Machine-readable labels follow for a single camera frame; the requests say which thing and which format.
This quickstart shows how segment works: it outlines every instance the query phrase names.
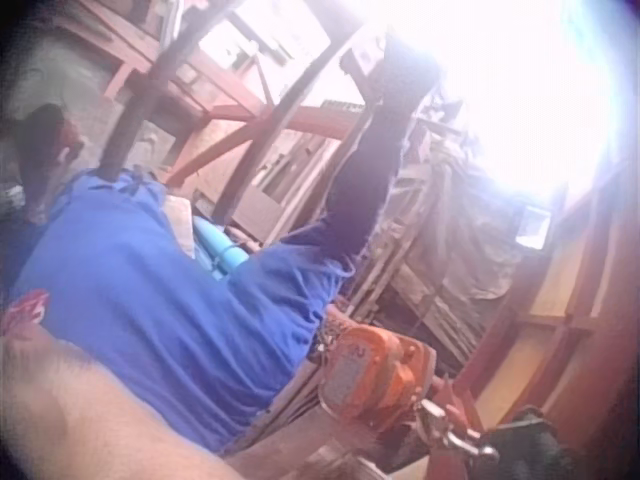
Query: bright light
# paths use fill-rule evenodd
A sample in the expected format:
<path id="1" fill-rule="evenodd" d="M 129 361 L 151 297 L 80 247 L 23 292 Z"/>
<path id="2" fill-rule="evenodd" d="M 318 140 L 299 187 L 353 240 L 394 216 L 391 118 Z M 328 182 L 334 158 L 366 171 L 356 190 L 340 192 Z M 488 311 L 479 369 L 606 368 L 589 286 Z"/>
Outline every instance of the bright light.
<path id="1" fill-rule="evenodd" d="M 440 61 L 447 89 L 469 107 L 480 162 L 500 183 L 542 200 L 567 182 L 590 185 L 610 129 L 611 89 L 599 59 L 569 31 L 575 2 L 344 1 L 363 18 L 390 19 Z"/>

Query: metal clamp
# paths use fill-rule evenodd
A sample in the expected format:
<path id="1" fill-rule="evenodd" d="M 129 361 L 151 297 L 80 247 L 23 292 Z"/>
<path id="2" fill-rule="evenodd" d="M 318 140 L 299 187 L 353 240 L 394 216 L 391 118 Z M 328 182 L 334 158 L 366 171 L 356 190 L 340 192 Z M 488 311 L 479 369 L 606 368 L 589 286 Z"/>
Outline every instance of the metal clamp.
<path id="1" fill-rule="evenodd" d="M 465 438 L 454 432 L 454 424 L 447 413 L 435 403 L 422 400 L 416 405 L 418 418 L 418 435 L 432 447 L 456 450 L 465 456 L 497 463 L 500 459 L 498 451 L 488 445 L 476 447 L 474 443 L 480 434 L 467 429 Z"/>

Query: red logo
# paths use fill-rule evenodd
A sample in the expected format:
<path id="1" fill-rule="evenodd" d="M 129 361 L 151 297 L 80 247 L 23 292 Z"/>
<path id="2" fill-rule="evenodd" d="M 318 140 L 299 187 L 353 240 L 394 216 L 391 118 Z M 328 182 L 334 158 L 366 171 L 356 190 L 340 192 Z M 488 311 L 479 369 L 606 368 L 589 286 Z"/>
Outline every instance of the red logo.
<path id="1" fill-rule="evenodd" d="M 13 302 L 0 320 L 0 334 L 25 323 L 40 323 L 44 319 L 49 303 L 49 292 L 33 290 Z"/>

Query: hand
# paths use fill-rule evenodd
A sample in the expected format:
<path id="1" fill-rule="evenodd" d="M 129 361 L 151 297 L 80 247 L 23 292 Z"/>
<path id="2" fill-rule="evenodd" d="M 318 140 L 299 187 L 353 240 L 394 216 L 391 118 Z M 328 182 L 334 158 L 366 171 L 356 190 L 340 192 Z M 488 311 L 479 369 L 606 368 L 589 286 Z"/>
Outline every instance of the hand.
<path id="1" fill-rule="evenodd" d="M 441 68 L 426 52 L 419 52 L 393 33 L 387 34 L 383 104 L 404 114 L 413 113 L 440 81 Z"/>

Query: orange machine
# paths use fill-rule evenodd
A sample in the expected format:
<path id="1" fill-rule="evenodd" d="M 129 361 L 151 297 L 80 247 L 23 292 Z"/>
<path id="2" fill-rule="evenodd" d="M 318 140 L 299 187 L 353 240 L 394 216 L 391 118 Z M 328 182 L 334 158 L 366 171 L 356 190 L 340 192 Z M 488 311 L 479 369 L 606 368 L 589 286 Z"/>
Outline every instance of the orange machine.
<path id="1" fill-rule="evenodd" d="M 357 325 L 330 353 L 320 401 L 338 419 L 384 431 L 425 397 L 435 365 L 436 352 L 423 343 Z"/>

